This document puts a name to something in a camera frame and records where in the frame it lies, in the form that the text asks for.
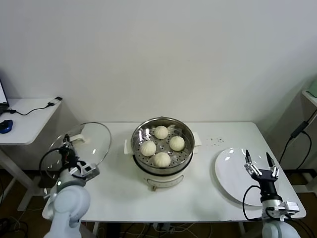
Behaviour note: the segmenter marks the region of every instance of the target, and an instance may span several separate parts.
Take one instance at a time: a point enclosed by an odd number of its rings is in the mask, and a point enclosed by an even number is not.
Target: floor
[[[4,170],[0,170],[0,179],[3,183],[3,186],[6,187],[10,180],[11,176]],[[303,184],[305,181],[304,179],[299,175],[291,175],[289,177],[292,184]],[[23,222],[26,222],[28,224],[28,237],[29,238],[42,238],[50,229],[51,222],[46,221],[42,218],[42,209],[45,205],[45,202],[43,198],[36,197],[32,198],[31,203],[29,204],[28,210],[26,212],[18,212],[16,210],[19,202],[21,201],[24,193],[25,188],[19,183],[16,182],[6,197],[4,199],[2,206],[0,207],[0,219],[1,218],[9,218],[13,225],[11,226],[11,229],[13,229],[15,221],[20,220]],[[317,219],[317,198],[314,194],[308,193],[308,194],[300,194],[299,195],[300,200],[302,201],[304,207],[307,211],[307,216],[302,219],[310,228],[313,230],[313,232],[317,235],[317,226],[315,225],[316,219]],[[295,229],[298,231],[300,236],[302,238],[308,238],[309,236],[305,233],[305,231],[298,226],[297,224],[294,224],[291,222],[291,224],[295,227]],[[93,223],[83,223],[83,225],[87,226],[88,229],[92,230]],[[189,227],[190,224],[172,224],[173,226],[181,226],[180,228],[175,228],[176,231],[182,231],[181,233],[175,232],[174,234],[165,234],[165,233],[158,233],[155,231],[152,227],[149,227],[148,225],[144,224],[120,224],[120,227],[117,227],[120,229],[120,237],[121,238],[140,238],[145,237],[144,235],[138,236],[138,234],[143,231],[143,234],[147,233],[146,237],[164,237],[164,238],[208,238],[210,235],[210,229],[212,227],[212,234],[211,237],[217,237],[217,238],[238,238],[240,237],[240,231],[239,226],[237,223],[212,223],[210,226],[209,223],[196,223],[193,224],[189,231],[185,230],[184,228]],[[246,230],[253,228],[256,225],[261,225],[259,223],[245,223]],[[102,223],[100,224],[100,229],[98,232],[99,238],[106,237],[106,233],[108,232],[108,238],[111,238],[111,230],[116,228],[116,224],[112,223]],[[17,232],[10,232],[5,234],[4,236],[1,236],[3,238],[23,238],[24,234],[22,231]]]

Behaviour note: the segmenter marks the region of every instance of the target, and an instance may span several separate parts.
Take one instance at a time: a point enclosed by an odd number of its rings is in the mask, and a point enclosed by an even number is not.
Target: laptop
[[[2,82],[0,79],[0,115],[9,108],[9,102],[6,98],[5,92],[3,90]]]

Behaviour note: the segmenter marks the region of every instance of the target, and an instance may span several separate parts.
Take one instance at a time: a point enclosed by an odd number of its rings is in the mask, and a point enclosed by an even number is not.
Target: blue mouse
[[[12,120],[4,120],[0,123],[0,133],[6,134],[12,130],[13,121]]]

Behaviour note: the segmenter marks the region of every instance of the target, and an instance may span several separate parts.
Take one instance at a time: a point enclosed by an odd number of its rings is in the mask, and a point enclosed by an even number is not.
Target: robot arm
[[[274,183],[278,179],[279,168],[275,166],[269,153],[266,153],[266,157],[270,170],[258,169],[252,163],[248,150],[244,165],[249,175],[259,183],[261,188],[264,223],[262,236],[263,238],[299,238],[297,231],[284,222],[285,218],[290,219],[292,215],[299,212],[299,207],[295,202],[283,202],[282,197],[277,194]]]
[[[44,237],[81,238],[81,218],[90,206],[90,196],[84,186],[100,172],[96,164],[79,160],[68,135],[58,152],[61,155],[62,168],[51,189],[48,209],[53,221],[49,233]]]

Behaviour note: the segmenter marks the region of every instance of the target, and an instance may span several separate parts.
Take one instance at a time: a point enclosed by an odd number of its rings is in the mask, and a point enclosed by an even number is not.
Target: white plate
[[[257,152],[253,149],[248,149],[248,151],[252,162],[258,169],[269,170],[265,152]],[[222,151],[215,162],[215,172],[221,186],[240,202],[251,185],[259,185],[244,168],[245,154],[246,149],[230,148]],[[275,186],[277,190],[278,181],[275,182]],[[245,203],[251,206],[262,206],[260,197],[260,190],[252,188],[247,194]]]

